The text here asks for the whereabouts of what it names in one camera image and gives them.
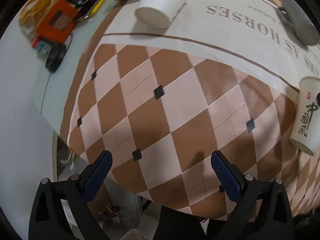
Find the white paper cup calligraphy print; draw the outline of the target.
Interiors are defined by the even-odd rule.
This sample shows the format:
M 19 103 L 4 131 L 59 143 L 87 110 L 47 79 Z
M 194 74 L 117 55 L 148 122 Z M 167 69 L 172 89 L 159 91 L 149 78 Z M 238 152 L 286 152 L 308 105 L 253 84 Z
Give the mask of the white paper cup calligraphy print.
M 298 108 L 290 141 L 302 152 L 315 155 L 319 148 L 319 78 L 301 79 Z

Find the white paper cup bamboo print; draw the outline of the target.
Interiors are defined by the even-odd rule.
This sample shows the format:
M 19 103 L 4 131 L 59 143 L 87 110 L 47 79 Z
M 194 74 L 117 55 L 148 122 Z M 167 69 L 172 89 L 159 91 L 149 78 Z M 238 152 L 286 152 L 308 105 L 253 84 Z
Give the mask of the white paper cup bamboo print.
M 187 0 L 140 0 L 135 16 L 152 28 L 164 29 L 171 25 Z

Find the checkered brown pink tablecloth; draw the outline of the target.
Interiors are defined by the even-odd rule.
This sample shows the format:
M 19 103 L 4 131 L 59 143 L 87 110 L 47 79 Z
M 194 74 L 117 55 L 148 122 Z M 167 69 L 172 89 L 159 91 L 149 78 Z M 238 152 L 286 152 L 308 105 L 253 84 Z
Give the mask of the checkered brown pink tablecloth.
M 210 155 L 243 173 L 280 178 L 294 215 L 319 206 L 319 153 L 289 140 L 299 81 L 319 76 L 319 46 L 306 47 L 277 15 L 280 0 L 188 0 L 168 29 L 119 2 L 78 63 L 60 137 L 108 177 L 172 209 L 226 219 Z

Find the black round disc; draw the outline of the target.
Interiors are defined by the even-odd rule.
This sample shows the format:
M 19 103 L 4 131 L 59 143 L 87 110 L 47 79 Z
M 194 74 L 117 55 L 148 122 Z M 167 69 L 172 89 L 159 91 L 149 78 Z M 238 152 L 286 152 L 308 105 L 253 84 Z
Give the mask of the black round disc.
M 54 73 L 59 68 L 66 54 L 66 46 L 64 44 L 56 44 L 53 46 L 46 58 L 46 68 Z

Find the orange box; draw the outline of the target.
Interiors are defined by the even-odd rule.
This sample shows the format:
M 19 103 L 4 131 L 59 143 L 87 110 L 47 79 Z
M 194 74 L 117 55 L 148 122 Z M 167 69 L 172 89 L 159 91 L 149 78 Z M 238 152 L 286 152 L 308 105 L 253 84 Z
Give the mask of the orange box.
M 64 43 L 75 27 L 78 10 L 66 0 L 55 0 L 41 18 L 36 34 L 53 43 Z

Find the grey ribbed mug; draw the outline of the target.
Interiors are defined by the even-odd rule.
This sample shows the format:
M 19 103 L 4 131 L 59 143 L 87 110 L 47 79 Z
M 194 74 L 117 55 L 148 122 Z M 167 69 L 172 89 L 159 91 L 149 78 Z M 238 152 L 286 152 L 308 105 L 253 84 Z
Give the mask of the grey ribbed mug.
M 293 29 L 302 44 L 315 46 L 319 43 L 319 32 L 295 0 L 282 0 L 278 12 L 281 21 Z

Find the yellow snack packet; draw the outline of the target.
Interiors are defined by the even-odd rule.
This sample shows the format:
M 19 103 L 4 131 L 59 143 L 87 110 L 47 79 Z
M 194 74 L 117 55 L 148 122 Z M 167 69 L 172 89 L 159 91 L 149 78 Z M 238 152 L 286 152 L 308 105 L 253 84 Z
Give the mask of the yellow snack packet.
M 37 36 L 36 29 L 39 27 L 46 13 L 55 0 L 28 0 L 23 6 L 18 25 L 24 35 L 32 40 Z

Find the yellow pen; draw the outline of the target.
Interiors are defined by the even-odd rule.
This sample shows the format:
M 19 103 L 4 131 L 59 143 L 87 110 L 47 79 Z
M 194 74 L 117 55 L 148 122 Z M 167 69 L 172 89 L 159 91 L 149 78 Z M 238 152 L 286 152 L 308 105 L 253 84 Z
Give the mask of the yellow pen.
M 89 16 L 91 17 L 91 16 L 95 15 L 105 1 L 106 1 L 106 0 L 98 0 L 98 1 L 95 3 L 95 5 L 93 5 L 93 7 L 91 8 L 91 10 L 90 10 L 90 12 L 89 12 Z

